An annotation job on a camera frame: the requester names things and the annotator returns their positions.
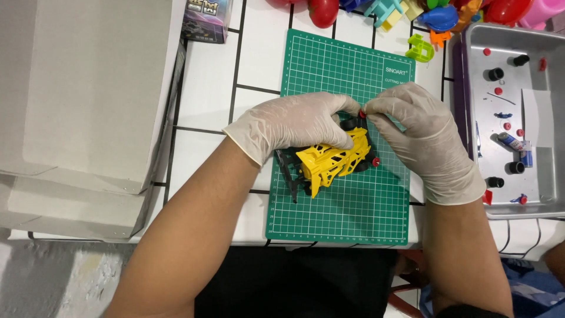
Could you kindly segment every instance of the gray cardboard box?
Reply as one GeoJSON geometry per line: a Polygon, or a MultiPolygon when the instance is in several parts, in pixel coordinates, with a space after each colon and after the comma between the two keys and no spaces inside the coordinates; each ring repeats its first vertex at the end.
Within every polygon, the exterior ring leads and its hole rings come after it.
{"type": "Polygon", "coordinates": [[[0,226],[84,238],[138,230],[184,6],[0,2],[0,226]]]}

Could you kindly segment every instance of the white paper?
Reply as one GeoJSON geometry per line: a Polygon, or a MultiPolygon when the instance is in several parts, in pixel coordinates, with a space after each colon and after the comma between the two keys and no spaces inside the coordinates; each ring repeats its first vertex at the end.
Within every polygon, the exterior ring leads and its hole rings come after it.
{"type": "Polygon", "coordinates": [[[524,140],[532,147],[554,147],[553,108],[550,91],[522,89],[524,105],[524,140]]]}

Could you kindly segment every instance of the hand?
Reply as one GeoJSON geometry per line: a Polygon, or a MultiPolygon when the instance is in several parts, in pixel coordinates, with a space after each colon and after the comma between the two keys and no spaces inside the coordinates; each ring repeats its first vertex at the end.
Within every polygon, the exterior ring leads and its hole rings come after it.
{"type": "Polygon", "coordinates": [[[440,205],[480,198],[486,189],[463,148],[449,108],[424,88],[406,83],[380,93],[363,111],[408,169],[424,181],[426,197],[440,205]],[[385,115],[400,121],[400,129],[385,115]]]}
{"type": "Polygon", "coordinates": [[[315,144],[351,149],[353,140],[337,124],[339,110],[357,116],[361,107],[347,95],[286,96],[251,108],[223,131],[262,166],[275,149],[315,144]]]}

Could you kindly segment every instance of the teal plastic piece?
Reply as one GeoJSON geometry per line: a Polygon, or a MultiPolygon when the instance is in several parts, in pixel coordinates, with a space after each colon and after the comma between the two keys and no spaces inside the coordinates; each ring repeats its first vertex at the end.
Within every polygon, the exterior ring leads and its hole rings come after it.
{"type": "Polygon", "coordinates": [[[433,58],[433,46],[430,43],[422,40],[422,36],[414,34],[408,39],[408,43],[412,44],[412,48],[404,54],[406,57],[411,57],[418,62],[429,62],[433,58]]]}
{"type": "Polygon", "coordinates": [[[402,10],[400,1],[398,0],[375,0],[370,7],[365,10],[363,15],[369,16],[371,13],[374,13],[377,16],[375,28],[379,28],[394,9],[398,10],[400,14],[404,14],[404,10],[402,10]]]}

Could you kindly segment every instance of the blue toy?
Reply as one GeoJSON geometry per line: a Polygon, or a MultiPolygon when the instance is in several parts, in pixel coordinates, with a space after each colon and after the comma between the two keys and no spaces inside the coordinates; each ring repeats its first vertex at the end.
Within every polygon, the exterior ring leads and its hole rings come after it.
{"type": "Polygon", "coordinates": [[[402,10],[400,1],[398,0],[375,0],[363,15],[369,16],[371,13],[374,13],[377,16],[375,28],[380,28],[381,24],[388,18],[394,9],[398,10],[400,14],[404,14],[404,10],[402,10]]]}
{"type": "Polygon", "coordinates": [[[495,114],[495,116],[498,117],[498,118],[506,119],[506,118],[512,117],[512,114],[502,114],[502,113],[498,113],[498,114],[495,114]]]}
{"type": "Polygon", "coordinates": [[[457,9],[448,5],[446,7],[436,7],[430,12],[421,14],[418,21],[425,23],[430,29],[436,32],[451,30],[459,21],[457,9]]]}
{"type": "Polygon", "coordinates": [[[342,6],[345,7],[345,11],[347,11],[347,13],[352,12],[353,10],[355,10],[355,8],[357,8],[358,6],[367,3],[371,0],[340,0],[340,3],[342,6]]]}

